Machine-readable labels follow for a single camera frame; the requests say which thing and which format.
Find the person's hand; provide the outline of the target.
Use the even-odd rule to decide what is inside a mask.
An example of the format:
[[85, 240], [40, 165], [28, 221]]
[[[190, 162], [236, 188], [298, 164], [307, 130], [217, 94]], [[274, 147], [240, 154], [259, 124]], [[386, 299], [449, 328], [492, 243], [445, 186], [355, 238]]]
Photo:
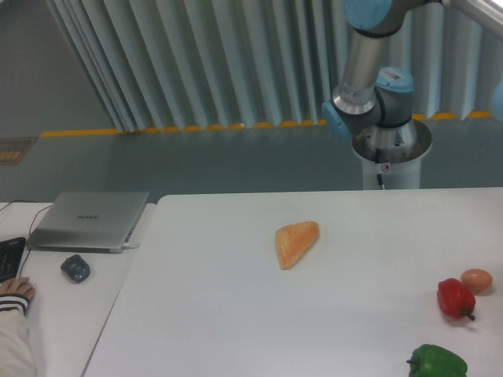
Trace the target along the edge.
[[35, 287], [29, 277], [12, 278], [1, 283], [1, 296], [20, 296], [31, 301], [36, 294]]

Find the white sleeved forearm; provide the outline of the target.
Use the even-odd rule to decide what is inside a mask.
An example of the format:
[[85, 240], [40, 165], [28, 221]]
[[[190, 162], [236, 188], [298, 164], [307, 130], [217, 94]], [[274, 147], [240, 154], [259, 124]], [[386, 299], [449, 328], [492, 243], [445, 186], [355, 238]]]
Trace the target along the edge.
[[25, 312], [28, 300], [1, 294], [1, 376], [36, 376]]

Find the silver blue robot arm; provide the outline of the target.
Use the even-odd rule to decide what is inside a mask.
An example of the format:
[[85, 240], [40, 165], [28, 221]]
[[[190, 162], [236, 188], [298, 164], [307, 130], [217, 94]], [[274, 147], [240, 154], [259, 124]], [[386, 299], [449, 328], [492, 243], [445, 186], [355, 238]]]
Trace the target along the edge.
[[[335, 133], [407, 124], [414, 112], [502, 110], [500, 1], [345, 1], [351, 27], [339, 82], [321, 106]], [[418, 11], [412, 46], [418, 68], [384, 67], [391, 39]]]

